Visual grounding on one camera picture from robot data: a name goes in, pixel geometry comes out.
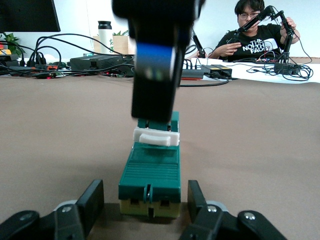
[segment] person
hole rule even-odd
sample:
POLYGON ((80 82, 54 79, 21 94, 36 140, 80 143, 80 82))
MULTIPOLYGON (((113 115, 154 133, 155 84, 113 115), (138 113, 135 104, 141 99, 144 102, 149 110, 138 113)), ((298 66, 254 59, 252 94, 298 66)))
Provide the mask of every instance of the person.
MULTIPOLYGON (((239 27, 255 18, 264 9, 264 0, 239 0, 234 8, 239 27)), ((294 44, 299 41, 300 33, 290 17, 287 17, 286 21, 294 30, 291 42, 294 44)), ((235 30, 228 32, 208 57, 228 62, 259 58, 276 59, 284 48, 287 31, 282 22, 281 25, 272 23, 259 25, 259 23, 258 21, 246 32, 241 32, 237 38, 234 38, 235 30), (232 38, 236 39, 236 42, 229 43, 232 38)))

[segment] white wall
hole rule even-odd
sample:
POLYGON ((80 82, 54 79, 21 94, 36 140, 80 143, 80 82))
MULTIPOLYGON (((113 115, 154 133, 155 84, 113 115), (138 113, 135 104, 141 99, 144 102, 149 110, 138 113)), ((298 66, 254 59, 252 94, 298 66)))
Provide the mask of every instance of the white wall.
MULTIPOLYGON (((60 33, 76 33, 86 36, 98 34, 98 20, 111 21, 114 32, 128 29, 127 21, 115 17, 111 8, 112 0, 54 0, 58 20, 61 28, 60 33)), ((206 0, 202 8, 200 19, 194 25, 194 30, 205 47, 214 48, 227 30, 238 28, 237 17, 234 8, 237 0, 206 0)), ((319 31, 317 30, 320 0, 265 0, 266 6, 275 6, 279 11, 283 10, 286 17, 292 17, 301 33, 301 42, 305 51, 311 57, 320 57, 319 31)), ((34 48, 36 40, 41 36, 49 36, 50 32, 16 32, 15 36, 21 38, 22 45, 34 48)), ((79 36, 62 36, 63 40, 80 45, 85 49, 93 49, 92 42, 79 36)), ((69 59, 81 57, 86 51, 74 46, 67 45, 54 40, 46 40, 43 44, 57 48, 62 58, 69 59)), ((51 54, 58 58, 58 54, 51 49, 43 49, 44 54, 51 54)), ((290 48, 290 56, 305 57, 301 45, 296 43, 290 48)))

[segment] computer monitor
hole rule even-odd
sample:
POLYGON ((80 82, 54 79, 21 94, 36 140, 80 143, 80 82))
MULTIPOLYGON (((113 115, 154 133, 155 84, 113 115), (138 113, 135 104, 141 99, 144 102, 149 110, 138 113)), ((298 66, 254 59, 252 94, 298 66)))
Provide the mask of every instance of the computer monitor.
POLYGON ((54 0, 0 0, 0 32, 60 32, 54 0))

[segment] teal plastic object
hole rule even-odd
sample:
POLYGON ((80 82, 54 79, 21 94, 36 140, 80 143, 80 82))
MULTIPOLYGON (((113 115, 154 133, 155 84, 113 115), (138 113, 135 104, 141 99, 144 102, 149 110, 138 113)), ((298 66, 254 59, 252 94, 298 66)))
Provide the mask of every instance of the teal plastic object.
MULTIPOLYGON (((169 123, 139 119, 138 127, 179 132, 179 113, 173 112, 169 123)), ((119 182, 118 198, 150 204, 180 203, 180 146, 135 142, 119 182)))

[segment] white bottle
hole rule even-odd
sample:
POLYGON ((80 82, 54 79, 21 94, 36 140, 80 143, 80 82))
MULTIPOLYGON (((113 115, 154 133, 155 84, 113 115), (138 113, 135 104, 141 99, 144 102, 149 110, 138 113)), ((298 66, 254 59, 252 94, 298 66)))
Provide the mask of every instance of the white bottle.
POLYGON ((105 46, 101 45, 101 53, 102 54, 113 54, 114 50, 114 40, 112 33, 112 26, 110 21, 98 21, 98 32, 100 42, 102 42, 105 46))

